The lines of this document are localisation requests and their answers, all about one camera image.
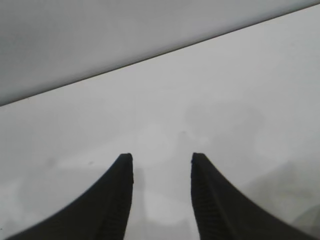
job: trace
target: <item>white floor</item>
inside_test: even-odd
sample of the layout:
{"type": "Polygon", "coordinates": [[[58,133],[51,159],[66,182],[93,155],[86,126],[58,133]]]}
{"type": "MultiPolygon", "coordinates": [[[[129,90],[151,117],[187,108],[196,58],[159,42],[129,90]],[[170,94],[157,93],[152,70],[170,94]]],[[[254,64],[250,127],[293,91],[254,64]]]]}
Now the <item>white floor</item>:
{"type": "Polygon", "coordinates": [[[126,239],[199,239],[192,152],[317,235],[319,16],[315,6],[0,107],[0,237],[65,206],[127,152],[126,239]]]}

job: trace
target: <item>white surface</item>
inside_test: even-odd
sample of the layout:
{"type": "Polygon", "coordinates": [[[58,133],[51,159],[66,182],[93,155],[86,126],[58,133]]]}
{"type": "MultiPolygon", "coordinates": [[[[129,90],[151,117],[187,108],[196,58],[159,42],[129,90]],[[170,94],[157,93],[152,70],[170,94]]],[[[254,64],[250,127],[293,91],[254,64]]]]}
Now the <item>white surface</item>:
{"type": "Polygon", "coordinates": [[[1,107],[0,235],[53,214],[127,152],[126,239],[198,239],[192,152],[315,234],[319,16],[315,6],[1,107]]]}
{"type": "Polygon", "coordinates": [[[320,0],[1,0],[0,106],[320,0]]]}

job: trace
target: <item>white wall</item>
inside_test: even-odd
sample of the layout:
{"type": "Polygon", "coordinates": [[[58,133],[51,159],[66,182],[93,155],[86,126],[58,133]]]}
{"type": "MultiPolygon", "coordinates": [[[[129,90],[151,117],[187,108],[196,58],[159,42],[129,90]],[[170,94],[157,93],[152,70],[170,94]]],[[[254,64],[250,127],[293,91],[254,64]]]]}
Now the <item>white wall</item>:
{"type": "Polygon", "coordinates": [[[0,105],[319,0],[1,0],[0,105]]]}

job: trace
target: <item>gray surface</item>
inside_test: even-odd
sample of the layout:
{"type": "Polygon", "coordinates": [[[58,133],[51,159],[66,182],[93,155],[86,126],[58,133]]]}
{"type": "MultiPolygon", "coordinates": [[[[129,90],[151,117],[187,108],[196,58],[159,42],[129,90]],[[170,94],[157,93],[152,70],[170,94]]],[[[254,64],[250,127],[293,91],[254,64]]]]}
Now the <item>gray surface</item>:
{"type": "Polygon", "coordinates": [[[319,0],[1,0],[0,105],[319,0]]]}

